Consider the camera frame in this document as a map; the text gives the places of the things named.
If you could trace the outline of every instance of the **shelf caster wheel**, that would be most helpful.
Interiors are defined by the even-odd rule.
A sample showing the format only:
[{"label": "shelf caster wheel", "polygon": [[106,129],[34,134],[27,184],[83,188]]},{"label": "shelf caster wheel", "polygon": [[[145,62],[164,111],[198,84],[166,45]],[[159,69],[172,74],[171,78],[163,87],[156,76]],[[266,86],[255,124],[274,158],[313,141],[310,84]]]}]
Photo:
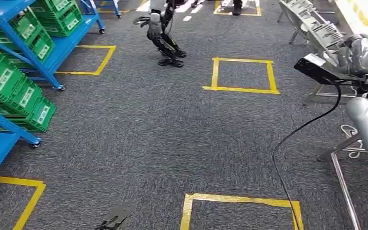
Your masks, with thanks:
[{"label": "shelf caster wheel", "polygon": [[31,147],[32,149],[36,149],[36,148],[40,147],[40,142],[39,142],[39,143],[37,143],[37,144],[30,144],[30,147]]}]

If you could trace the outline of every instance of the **yellow floor tape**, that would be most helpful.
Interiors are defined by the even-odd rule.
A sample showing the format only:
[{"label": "yellow floor tape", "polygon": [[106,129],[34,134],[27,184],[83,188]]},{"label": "yellow floor tape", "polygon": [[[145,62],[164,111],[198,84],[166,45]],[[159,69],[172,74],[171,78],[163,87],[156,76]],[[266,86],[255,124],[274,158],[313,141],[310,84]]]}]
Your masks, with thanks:
[{"label": "yellow floor tape", "polygon": [[44,189],[46,188],[46,185],[43,183],[43,181],[3,177],[3,176],[0,176],[0,183],[36,187],[36,190],[34,191],[32,197],[30,198],[26,207],[24,207],[22,214],[20,215],[18,221],[16,222],[15,227],[13,227],[13,230],[22,230],[27,219],[29,218],[30,214],[35,208],[37,201],[39,200]]},{"label": "yellow floor tape", "polygon": [[[255,204],[265,204],[275,207],[289,207],[291,208],[290,201],[288,200],[277,200],[277,199],[265,199],[265,198],[252,198],[243,196],[230,196],[230,195],[213,195],[213,194],[186,194],[183,204],[183,215],[181,218],[180,230],[190,230],[190,219],[194,200],[205,200],[205,201],[215,201],[215,202],[226,202],[226,203],[255,203]],[[298,201],[292,201],[294,213],[293,224],[294,230],[303,230],[301,208]]]},{"label": "yellow floor tape", "polygon": [[[276,87],[276,80],[273,72],[273,61],[270,60],[255,60],[255,59],[235,59],[235,58],[212,58],[212,80],[211,86],[203,86],[204,90],[213,91],[233,91],[233,92],[252,92],[252,93],[269,93],[269,94],[280,94]],[[219,62],[220,61],[232,61],[232,62],[249,62],[249,63],[263,63],[266,64],[267,76],[269,78],[269,90],[261,89],[248,89],[248,88],[234,88],[234,87],[220,87],[218,86],[218,73],[219,73]]]},{"label": "yellow floor tape", "polygon": [[[215,15],[232,15],[232,12],[219,12],[222,1],[215,1]],[[256,13],[241,13],[241,16],[262,16],[262,9],[260,9],[260,0],[255,0]]]},{"label": "yellow floor tape", "polygon": [[81,71],[56,71],[54,73],[58,74],[78,74],[78,75],[100,75],[102,70],[105,68],[106,64],[108,64],[109,59],[112,57],[112,54],[116,50],[116,46],[91,46],[91,45],[79,45],[77,48],[93,48],[93,49],[108,49],[108,53],[105,55],[105,58],[99,65],[99,67],[94,72],[81,72]]}]

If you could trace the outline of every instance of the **robot leg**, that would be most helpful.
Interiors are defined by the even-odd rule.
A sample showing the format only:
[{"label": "robot leg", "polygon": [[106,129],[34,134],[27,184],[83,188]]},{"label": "robot leg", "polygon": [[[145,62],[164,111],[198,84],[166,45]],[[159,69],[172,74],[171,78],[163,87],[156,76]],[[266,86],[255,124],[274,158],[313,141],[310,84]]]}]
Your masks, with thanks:
[{"label": "robot leg", "polygon": [[174,48],[174,54],[179,57],[179,58],[185,58],[187,56],[187,52],[182,51],[177,43],[174,41],[174,39],[172,39],[168,34],[166,33],[162,33],[161,34],[162,39],[169,44],[169,46]]},{"label": "robot leg", "polygon": [[178,68],[184,66],[184,62],[181,60],[177,60],[174,54],[174,50],[168,48],[168,44],[166,44],[163,41],[163,39],[161,38],[151,39],[149,36],[148,39],[153,42],[153,44],[158,48],[158,50],[161,52],[163,56],[167,57],[166,59],[160,60],[158,62],[160,66],[173,66]]}]

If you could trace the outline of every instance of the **gray carpet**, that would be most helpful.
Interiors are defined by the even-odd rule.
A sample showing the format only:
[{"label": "gray carpet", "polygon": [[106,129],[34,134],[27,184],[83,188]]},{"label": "gray carpet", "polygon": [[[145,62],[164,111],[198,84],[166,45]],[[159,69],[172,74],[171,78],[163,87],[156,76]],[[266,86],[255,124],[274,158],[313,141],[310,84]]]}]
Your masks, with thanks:
[{"label": "gray carpet", "polygon": [[[135,206],[121,230],[177,230],[184,195],[205,193],[286,199],[271,162],[275,144],[327,111],[328,103],[302,106],[315,83],[293,69],[308,50],[293,30],[276,23],[276,0],[262,0],[261,17],[213,15],[214,2],[198,13],[178,13],[171,35],[188,52],[181,69],[163,68],[161,55],[132,20],[103,15],[106,34],[83,45],[118,45],[100,76],[58,75],[67,89],[45,90],[57,112],[30,150],[19,142],[0,166],[0,176],[43,180],[47,187],[25,230],[89,230],[122,202]],[[191,15],[189,21],[183,18]],[[104,56],[84,51],[62,68],[95,68]],[[212,58],[273,60],[280,95],[205,91]],[[267,88],[258,64],[220,65],[222,86]],[[278,153],[281,172],[301,205],[304,229],[352,226],[330,165],[316,162],[344,139],[343,107],[300,131]],[[368,158],[341,165],[363,229],[368,230]],[[0,184],[0,230],[12,229],[28,191]],[[257,204],[195,201],[190,230],[292,229],[290,209]]]}]

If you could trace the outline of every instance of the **black cable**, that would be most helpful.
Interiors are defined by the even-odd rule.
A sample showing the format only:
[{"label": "black cable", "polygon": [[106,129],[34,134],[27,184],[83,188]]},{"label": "black cable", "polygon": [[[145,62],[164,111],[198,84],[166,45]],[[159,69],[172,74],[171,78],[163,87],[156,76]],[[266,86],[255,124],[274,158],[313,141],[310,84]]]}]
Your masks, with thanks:
[{"label": "black cable", "polygon": [[290,193],[288,192],[288,190],[287,190],[287,187],[286,187],[286,185],[285,185],[285,183],[284,183],[284,180],[283,180],[283,178],[281,177],[281,173],[280,173],[280,170],[278,169],[278,166],[277,166],[277,164],[276,164],[276,153],[278,152],[278,149],[280,148],[280,146],[287,140],[287,139],[289,139],[292,135],[294,135],[295,133],[297,133],[298,131],[300,131],[301,129],[303,129],[305,126],[307,126],[307,125],[309,125],[309,124],[311,124],[312,122],[314,122],[314,121],[316,121],[316,120],[318,120],[318,119],[321,119],[322,117],[324,117],[324,116],[326,116],[326,115],[328,115],[328,114],[330,114],[332,111],[334,111],[337,107],[338,107],[338,105],[339,105],[339,102],[341,101],[341,97],[342,97],[342,91],[341,91],[341,87],[339,86],[339,84],[337,84],[337,83],[334,83],[333,82],[333,85],[336,87],[336,89],[338,90],[338,98],[336,99],[336,102],[335,102],[335,105],[328,111],[328,112],[326,112],[326,113],[324,113],[324,114],[322,114],[322,115],[320,115],[320,116],[318,116],[318,117],[316,117],[316,118],[314,118],[314,119],[312,119],[311,121],[309,121],[309,122],[307,122],[307,123],[305,123],[305,124],[303,124],[303,125],[301,125],[299,128],[297,128],[297,129],[295,129],[293,132],[291,132],[288,136],[286,136],[285,138],[283,138],[277,145],[276,145],[276,147],[274,148],[274,150],[273,150],[273,152],[272,152],[272,161],[273,161],[273,164],[274,164],[274,167],[275,167],[275,169],[276,169],[276,171],[277,171],[277,175],[278,175],[278,177],[280,178],[280,181],[281,181],[281,185],[283,186],[283,189],[284,189],[284,192],[286,193],[286,195],[287,195],[287,199],[288,199],[288,201],[290,202],[290,205],[291,205],[291,210],[293,211],[293,218],[295,218],[295,220],[296,220],[296,223],[297,223],[297,229],[298,230],[300,230],[301,228],[299,227],[299,221],[298,221],[298,219],[297,219],[297,215],[296,215],[296,212],[295,212],[295,210],[294,210],[294,206],[293,206],[293,202],[292,202],[292,200],[291,200],[291,197],[290,197]]},{"label": "black cable", "polygon": [[169,35],[170,34],[170,32],[171,32],[171,29],[172,29],[172,27],[173,27],[173,22],[174,22],[174,13],[175,13],[175,9],[176,9],[176,6],[175,6],[175,0],[172,0],[173,2],[172,2],[172,19],[171,19],[171,21],[170,21],[170,29],[169,29],[169,31],[168,31],[168,33],[165,33],[165,34],[167,34],[167,35]]}]

